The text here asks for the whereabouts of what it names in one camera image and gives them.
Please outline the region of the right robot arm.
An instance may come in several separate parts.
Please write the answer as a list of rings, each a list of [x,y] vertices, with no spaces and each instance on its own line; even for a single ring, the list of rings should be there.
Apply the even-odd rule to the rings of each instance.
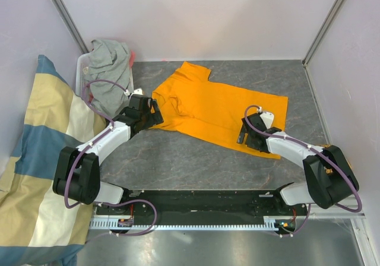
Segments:
[[[239,144],[265,153],[279,155],[301,167],[306,181],[289,183],[278,189],[272,199],[277,214],[287,214],[296,204],[316,204],[328,209],[333,205],[353,213],[360,212],[362,202],[359,183],[343,152],[335,145],[321,147],[290,137],[281,129],[270,127],[269,113],[258,112],[242,118]]]

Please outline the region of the orange t shirt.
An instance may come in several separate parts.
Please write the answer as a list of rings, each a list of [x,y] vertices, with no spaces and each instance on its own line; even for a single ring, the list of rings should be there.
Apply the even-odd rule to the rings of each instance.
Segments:
[[[211,70],[184,62],[153,92],[164,122],[157,126],[206,142],[268,159],[279,159],[238,144],[242,118],[250,105],[274,114],[274,126],[284,129],[288,98],[209,81]]]

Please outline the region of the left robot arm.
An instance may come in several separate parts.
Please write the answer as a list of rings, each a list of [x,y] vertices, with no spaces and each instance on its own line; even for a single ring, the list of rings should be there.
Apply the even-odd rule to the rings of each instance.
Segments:
[[[151,97],[133,94],[121,110],[96,137],[75,148],[65,147],[59,154],[53,192],[64,197],[66,208],[78,204],[109,204],[116,214],[125,214],[130,200],[124,189],[100,180],[100,165],[120,145],[140,131],[164,122],[158,103]]]

